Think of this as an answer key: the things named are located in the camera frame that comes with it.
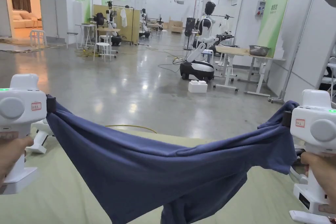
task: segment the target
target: red label sticker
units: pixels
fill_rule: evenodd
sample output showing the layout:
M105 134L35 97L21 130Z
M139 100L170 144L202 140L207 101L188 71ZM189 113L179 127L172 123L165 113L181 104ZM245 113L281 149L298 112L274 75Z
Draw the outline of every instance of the red label sticker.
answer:
M41 110L42 109L42 104L41 102L33 102L31 104L31 110L34 111L34 110Z
M304 119L296 119L295 120L295 126L296 127L304 128L305 127L305 123L306 123L306 120L304 120Z

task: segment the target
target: white partition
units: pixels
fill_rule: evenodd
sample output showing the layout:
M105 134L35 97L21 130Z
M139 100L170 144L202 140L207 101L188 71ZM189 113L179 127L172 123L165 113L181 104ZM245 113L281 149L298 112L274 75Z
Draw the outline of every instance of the white partition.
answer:
M287 3L278 39L278 43L281 39L283 40L283 58L286 61L272 62L267 82L269 89L278 96L284 88L288 71L292 66L292 59L304 29L311 1L289 0Z
M336 8L313 0L286 88L284 101L296 100L304 89L319 87L336 41Z

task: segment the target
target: black speaker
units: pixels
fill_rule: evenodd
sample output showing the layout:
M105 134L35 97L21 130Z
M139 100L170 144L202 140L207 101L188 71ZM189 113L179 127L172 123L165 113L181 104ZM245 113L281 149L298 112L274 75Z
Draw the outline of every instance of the black speaker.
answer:
M187 22L185 23L185 30L192 31L195 27L195 19L193 17L187 17Z

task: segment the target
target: humanoid robot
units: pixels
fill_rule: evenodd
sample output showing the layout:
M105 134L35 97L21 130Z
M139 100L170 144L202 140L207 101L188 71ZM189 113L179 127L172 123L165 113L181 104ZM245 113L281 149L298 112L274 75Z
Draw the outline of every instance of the humanoid robot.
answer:
M145 36L145 38L149 38L151 32L147 28L147 14L146 14L146 9L142 9L142 15L140 17L140 28L141 31L139 31L139 37Z
M213 2L207 2L205 5L205 14L201 17L199 23L200 36L196 43L197 48L186 58L186 62L180 65L180 73L183 80L195 79L199 81L209 81L214 78L213 66L207 62L196 61L195 59L200 56L206 48L213 45L216 41L219 41L219 38L210 36L211 28L214 23L210 15L213 13L215 6Z
M112 10L112 5L113 5L112 1L108 1L107 4L109 6L109 9L106 11L106 14L107 14L107 18L106 18L107 27L108 28L116 28L116 23L114 22L114 17L116 16L116 11ZM111 34L113 36L113 37L111 37L112 45L113 46L120 46L122 38L115 31L112 31Z
M160 20L157 21L158 23L158 28L156 29L157 31L160 30L162 31L163 30L163 21L162 21L162 17L160 17Z

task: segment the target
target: white handheld gripper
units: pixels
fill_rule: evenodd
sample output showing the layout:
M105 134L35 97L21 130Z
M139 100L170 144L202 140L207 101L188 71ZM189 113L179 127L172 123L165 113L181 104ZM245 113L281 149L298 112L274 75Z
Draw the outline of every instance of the white handheld gripper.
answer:
M322 90L303 91L303 104L292 111L291 134L305 141L305 150L318 155L336 154L336 110L332 109L330 95ZM295 221L311 223L319 215L334 218L328 195L309 168L308 184L295 184L294 195L312 213L290 211Z
M9 88L0 88L0 141L24 138L31 123L47 115L46 95L37 87L36 74L15 74ZM24 154L6 176L0 194L14 194L29 185L37 175L36 167L25 168Z

